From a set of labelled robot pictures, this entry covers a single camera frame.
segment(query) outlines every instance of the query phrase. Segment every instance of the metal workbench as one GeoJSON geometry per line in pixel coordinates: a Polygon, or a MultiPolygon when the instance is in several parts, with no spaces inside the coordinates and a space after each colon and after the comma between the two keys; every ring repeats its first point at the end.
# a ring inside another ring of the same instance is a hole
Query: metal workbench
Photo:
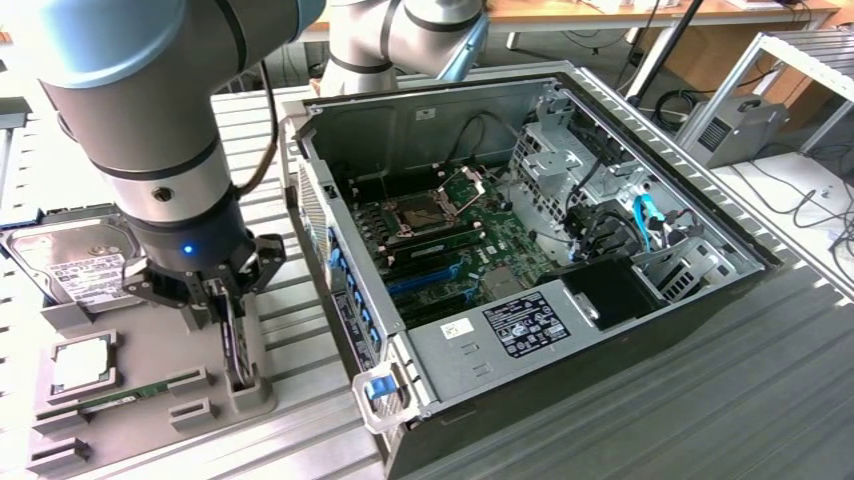
{"type": "MultiPolygon", "coordinates": [[[[557,68],[567,66],[526,66],[521,74],[557,68]]],[[[486,69],[478,76],[511,70],[486,69]]],[[[405,85],[426,81],[414,78],[405,85]]],[[[306,93],[306,89],[280,90],[276,100],[282,103],[306,93]]],[[[239,183],[250,175],[267,143],[266,100],[260,92],[227,95],[214,99],[214,107],[239,183]]],[[[11,169],[15,205],[26,208],[32,202],[64,202],[71,206],[68,189],[56,194],[62,180],[52,184],[47,178],[62,178],[64,168],[88,168],[86,158],[54,128],[52,119],[32,121],[23,133],[24,152],[11,169]],[[38,184],[48,187],[36,188],[38,184]]],[[[83,188],[92,197],[103,194],[96,185],[94,180],[83,188]]],[[[710,185],[713,198],[717,187],[726,189],[710,185]]],[[[244,214],[252,228],[288,236],[291,224],[276,172],[270,173],[247,202],[244,214]]],[[[722,205],[727,211],[734,208],[722,205]]],[[[854,307],[756,222],[753,231],[788,261],[765,284],[717,312],[677,347],[414,477],[852,475],[854,307]]],[[[131,478],[382,478],[379,450],[362,428],[304,263],[294,260],[294,239],[286,243],[292,261],[284,268],[291,275],[259,297],[267,349],[276,369],[278,409],[247,424],[123,461],[83,478],[119,473],[131,478]]],[[[6,285],[0,285],[2,292],[8,291],[6,285]]],[[[0,356],[8,357],[0,375],[20,372],[15,377],[20,382],[0,397],[0,422],[12,425],[0,432],[0,456],[6,457],[0,459],[0,471],[24,477],[23,449],[16,439],[26,428],[20,418],[26,417],[28,404],[27,349],[36,340],[48,341],[44,329],[39,331],[35,326],[36,307],[38,295],[32,292],[16,292],[0,304],[2,321],[10,322],[8,331],[0,333],[0,349],[6,349],[0,356]],[[19,351],[7,353],[14,348],[19,351]]]]}

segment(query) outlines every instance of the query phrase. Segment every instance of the green circuit board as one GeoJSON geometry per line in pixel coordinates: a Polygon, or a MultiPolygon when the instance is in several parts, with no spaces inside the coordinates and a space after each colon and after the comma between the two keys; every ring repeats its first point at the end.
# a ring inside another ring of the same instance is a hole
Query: green circuit board
{"type": "MultiPolygon", "coordinates": [[[[474,239],[470,246],[433,256],[434,264],[458,267],[454,278],[393,295],[395,306],[409,328],[497,300],[506,296],[502,292],[509,293],[517,289],[531,288],[541,275],[557,267],[537,242],[530,239],[529,232],[513,211],[502,210],[503,198],[494,181],[483,178],[481,185],[485,193],[469,204],[478,194],[475,184],[466,175],[453,175],[451,171],[447,175],[450,178],[443,185],[447,200],[458,210],[462,209],[455,219],[435,211],[430,200],[437,197],[435,191],[395,197],[385,202],[366,203],[354,210],[357,224],[361,226],[363,239],[371,252],[382,251],[389,237],[394,238],[401,230],[403,215],[397,213],[390,205],[413,207],[414,210],[410,210],[406,214],[409,217],[403,220],[413,221],[411,228],[415,232],[441,230],[442,227],[449,228],[454,223],[471,225],[474,222],[481,222],[482,224],[482,230],[473,232],[474,235],[467,234],[469,237],[463,239],[463,241],[474,239]],[[506,280],[506,283],[501,284],[503,287],[497,286],[499,278],[506,280]]],[[[382,273],[387,267],[383,264],[385,258],[382,255],[377,255],[375,258],[382,273]]],[[[410,278],[418,278],[426,273],[425,269],[415,270],[417,273],[410,278]]],[[[395,278],[394,281],[387,281],[387,286],[405,280],[406,278],[395,278]]]]}

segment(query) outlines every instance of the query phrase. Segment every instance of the psu label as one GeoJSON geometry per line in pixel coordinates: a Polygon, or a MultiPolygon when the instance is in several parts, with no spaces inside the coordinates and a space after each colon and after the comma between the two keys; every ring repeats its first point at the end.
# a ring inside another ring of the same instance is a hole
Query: psu label
{"type": "Polygon", "coordinates": [[[485,310],[483,315],[505,351],[514,358],[526,356],[570,336],[539,292],[485,310]]]}

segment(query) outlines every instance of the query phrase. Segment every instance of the barcode sticker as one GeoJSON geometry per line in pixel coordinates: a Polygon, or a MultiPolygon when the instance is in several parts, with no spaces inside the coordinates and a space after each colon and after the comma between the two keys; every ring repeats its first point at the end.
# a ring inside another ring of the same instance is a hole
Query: barcode sticker
{"type": "Polygon", "coordinates": [[[66,293],[82,305],[95,305],[130,295],[122,290],[122,254],[92,257],[48,267],[66,293]]]}
{"type": "Polygon", "coordinates": [[[459,320],[454,320],[451,323],[446,323],[442,325],[442,333],[445,334],[445,338],[451,340],[453,338],[459,337],[461,335],[467,334],[469,332],[474,332],[475,327],[471,326],[471,322],[467,318],[461,318],[459,320]]]}

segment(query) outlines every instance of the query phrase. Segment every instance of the white label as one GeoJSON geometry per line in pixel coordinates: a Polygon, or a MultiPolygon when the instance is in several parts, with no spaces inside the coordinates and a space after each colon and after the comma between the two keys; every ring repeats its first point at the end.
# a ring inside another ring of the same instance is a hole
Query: white label
{"type": "Polygon", "coordinates": [[[51,275],[75,302],[94,305],[130,297],[122,290],[122,254],[92,257],[48,267],[51,275]]]}
{"type": "Polygon", "coordinates": [[[471,322],[467,318],[454,320],[451,323],[442,325],[442,333],[447,340],[459,337],[461,335],[474,332],[475,327],[471,326],[471,322]]]}
{"type": "Polygon", "coordinates": [[[127,397],[122,397],[120,399],[114,400],[111,402],[102,403],[100,405],[95,405],[94,407],[90,407],[90,408],[84,408],[82,411],[83,413],[95,413],[95,412],[100,412],[102,410],[107,410],[108,408],[132,403],[135,401],[136,401],[136,397],[134,395],[128,395],[127,397]]]}
{"type": "Polygon", "coordinates": [[[435,108],[425,108],[422,110],[415,110],[415,120],[433,120],[437,118],[437,109],[435,108]]]}

